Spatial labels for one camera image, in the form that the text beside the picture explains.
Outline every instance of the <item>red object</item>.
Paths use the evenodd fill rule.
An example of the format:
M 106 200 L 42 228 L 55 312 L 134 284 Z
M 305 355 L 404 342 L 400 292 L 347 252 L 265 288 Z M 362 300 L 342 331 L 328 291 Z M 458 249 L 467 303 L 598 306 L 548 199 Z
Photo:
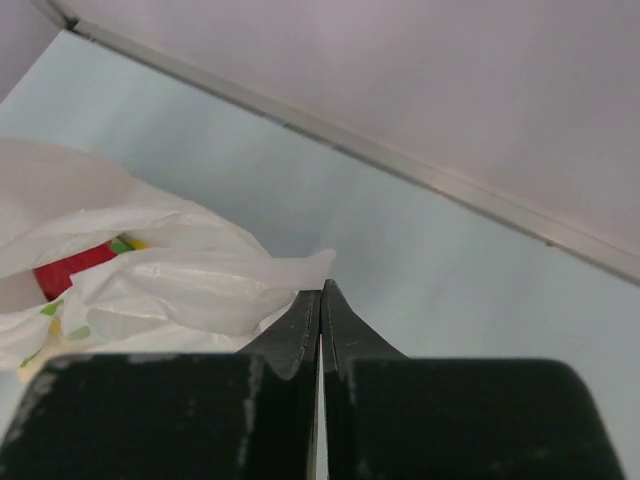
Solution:
M 45 297 L 52 301 L 71 286 L 71 275 L 105 263 L 115 256 L 116 254 L 111 251 L 109 244 L 105 243 L 77 255 L 38 267 L 33 272 Z

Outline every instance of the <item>white plastic bag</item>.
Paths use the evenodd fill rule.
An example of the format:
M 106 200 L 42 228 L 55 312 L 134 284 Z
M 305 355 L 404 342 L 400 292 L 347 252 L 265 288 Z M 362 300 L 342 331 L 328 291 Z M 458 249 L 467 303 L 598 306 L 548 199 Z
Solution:
M 31 270 L 123 232 L 156 248 L 71 277 L 56 312 L 70 344 L 74 332 L 87 331 L 82 348 L 239 347 L 233 338 L 246 343 L 297 291 L 321 289 L 335 256 L 271 258 L 250 233 L 113 163 L 0 138 L 1 368 L 20 365 L 48 336 L 52 317 L 42 310 L 52 302 Z

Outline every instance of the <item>white wall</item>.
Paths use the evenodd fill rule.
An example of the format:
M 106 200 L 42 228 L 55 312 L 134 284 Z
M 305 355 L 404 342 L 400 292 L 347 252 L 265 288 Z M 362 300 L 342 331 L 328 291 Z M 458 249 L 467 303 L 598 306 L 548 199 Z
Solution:
M 640 254 L 637 0 L 70 0 Z
M 0 1 L 0 102 L 57 33 L 29 0 Z
M 0 105 L 0 134 L 115 160 L 274 255 L 335 248 L 356 312 L 407 354 L 566 361 L 640 478 L 637 287 L 65 33 Z

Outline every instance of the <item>black object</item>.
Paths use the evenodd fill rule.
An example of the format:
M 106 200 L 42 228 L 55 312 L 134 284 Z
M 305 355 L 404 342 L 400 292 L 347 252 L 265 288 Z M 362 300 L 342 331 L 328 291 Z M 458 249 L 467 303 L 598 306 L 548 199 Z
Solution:
M 0 479 L 313 478 L 320 333 L 332 480 L 623 478 L 568 367 L 408 359 L 329 281 L 234 355 L 50 361 Z

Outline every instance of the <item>light blue wall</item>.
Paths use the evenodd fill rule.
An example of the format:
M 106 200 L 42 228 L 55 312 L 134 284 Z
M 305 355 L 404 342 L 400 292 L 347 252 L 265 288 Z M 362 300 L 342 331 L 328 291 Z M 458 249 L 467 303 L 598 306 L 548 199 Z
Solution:
M 0 133 L 115 160 L 273 255 L 335 248 L 354 309 L 407 354 L 567 361 L 640 478 L 636 287 L 67 34 L 0 106 Z

